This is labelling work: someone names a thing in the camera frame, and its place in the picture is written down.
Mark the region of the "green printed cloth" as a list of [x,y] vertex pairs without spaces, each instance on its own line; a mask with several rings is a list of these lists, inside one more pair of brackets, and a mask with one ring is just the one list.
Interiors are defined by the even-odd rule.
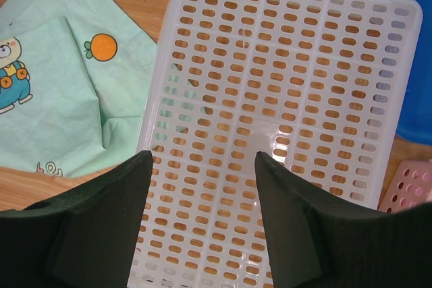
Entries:
[[79,177],[131,157],[156,50],[113,0],[7,0],[1,166]]

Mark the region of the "blue plastic tub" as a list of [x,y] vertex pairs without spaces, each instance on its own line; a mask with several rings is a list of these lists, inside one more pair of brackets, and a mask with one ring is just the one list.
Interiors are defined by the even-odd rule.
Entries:
[[401,138],[431,144],[431,0],[416,0],[423,22],[397,128]]

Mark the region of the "pink perforated basket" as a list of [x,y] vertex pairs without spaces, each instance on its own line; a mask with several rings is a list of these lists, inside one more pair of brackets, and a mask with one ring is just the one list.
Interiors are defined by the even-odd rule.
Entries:
[[431,159],[402,161],[378,207],[381,212],[400,212],[431,202]]

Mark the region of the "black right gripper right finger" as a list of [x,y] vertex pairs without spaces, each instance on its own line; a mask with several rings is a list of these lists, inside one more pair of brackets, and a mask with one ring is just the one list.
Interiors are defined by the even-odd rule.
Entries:
[[292,173],[266,152],[254,170],[275,287],[430,287],[431,205],[387,214]]

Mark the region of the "white perforated basket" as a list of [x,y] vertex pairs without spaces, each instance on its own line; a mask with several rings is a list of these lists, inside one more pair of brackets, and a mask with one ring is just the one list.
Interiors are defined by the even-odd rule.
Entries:
[[376,208],[422,19],[415,0],[170,0],[129,286],[274,286],[260,151]]

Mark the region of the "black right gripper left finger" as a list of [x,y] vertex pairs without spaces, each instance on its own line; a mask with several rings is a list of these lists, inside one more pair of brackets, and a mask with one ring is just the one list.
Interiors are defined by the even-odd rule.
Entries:
[[1,213],[2,287],[125,287],[151,182],[143,150],[24,210]]

